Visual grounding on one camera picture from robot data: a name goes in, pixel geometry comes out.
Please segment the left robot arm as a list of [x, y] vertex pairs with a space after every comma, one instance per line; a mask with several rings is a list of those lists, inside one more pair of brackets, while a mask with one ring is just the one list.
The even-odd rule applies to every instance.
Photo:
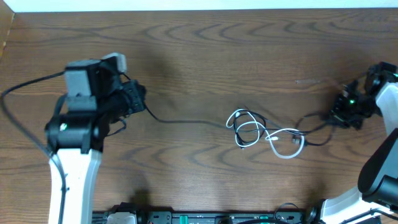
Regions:
[[104, 139], [113, 123], [145, 110], [146, 89], [127, 72], [123, 54], [70, 62], [67, 94], [46, 124], [52, 178], [49, 223], [91, 223]]

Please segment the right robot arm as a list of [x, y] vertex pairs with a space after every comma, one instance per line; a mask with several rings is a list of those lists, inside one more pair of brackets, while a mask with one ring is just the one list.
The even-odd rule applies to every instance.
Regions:
[[360, 129], [366, 118], [382, 116], [387, 138], [365, 163], [357, 186], [322, 200], [307, 211], [303, 223], [380, 223], [397, 219], [397, 66], [379, 62], [368, 68], [364, 91], [358, 81], [336, 97], [329, 117], [342, 128]]

